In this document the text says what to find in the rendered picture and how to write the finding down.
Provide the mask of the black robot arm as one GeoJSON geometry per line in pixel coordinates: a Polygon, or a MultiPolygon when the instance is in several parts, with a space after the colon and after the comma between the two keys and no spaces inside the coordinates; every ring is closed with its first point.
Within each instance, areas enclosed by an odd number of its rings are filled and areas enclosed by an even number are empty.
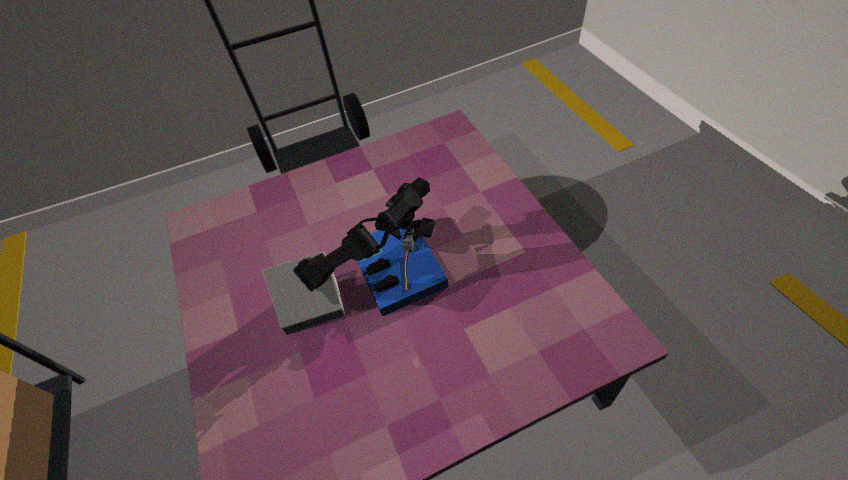
{"type": "Polygon", "coordinates": [[[388,210],[376,218],[364,219],[358,223],[347,232],[348,235],[342,240],[342,246],[327,256],[321,253],[313,259],[309,257],[299,261],[293,272],[311,292],[323,285],[335,268],[349,259],[360,261],[365,257],[370,258],[386,244],[389,233],[398,226],[403,216],[412,211],[412,216],[415,217],[414,212],[423,204],[422,198],[430,192],[429,185],[427,180],[420,177],[411,184],[405,182],[399,187],[397,194],[385,204],[388,210]],[[380,245],[365,226],[361,225],[375,220],[386,231],[380,245]]]}

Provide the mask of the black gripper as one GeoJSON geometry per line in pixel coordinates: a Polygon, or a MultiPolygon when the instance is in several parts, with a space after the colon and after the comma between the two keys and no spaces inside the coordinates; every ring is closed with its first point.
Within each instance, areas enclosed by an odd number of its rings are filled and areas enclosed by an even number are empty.
{"type": "MultiPolygon", "coordinates": [[[[422,218],[422,220],[413,220],[412,211],[401,218],[398,222],[398,226],[394,228],[390,234],[396,237],[397,239],[401,239],[401,233],[399,229],[410,230],[414,228],[413,233],[413,241],[416,242],[418,237],[428,237],[432,236],[432,232],[435,226],[435,221],[433,219],[422,218]]],[[[385,231],[379,222],[376,220],[375,228],[377,230],[385,231]]]]}

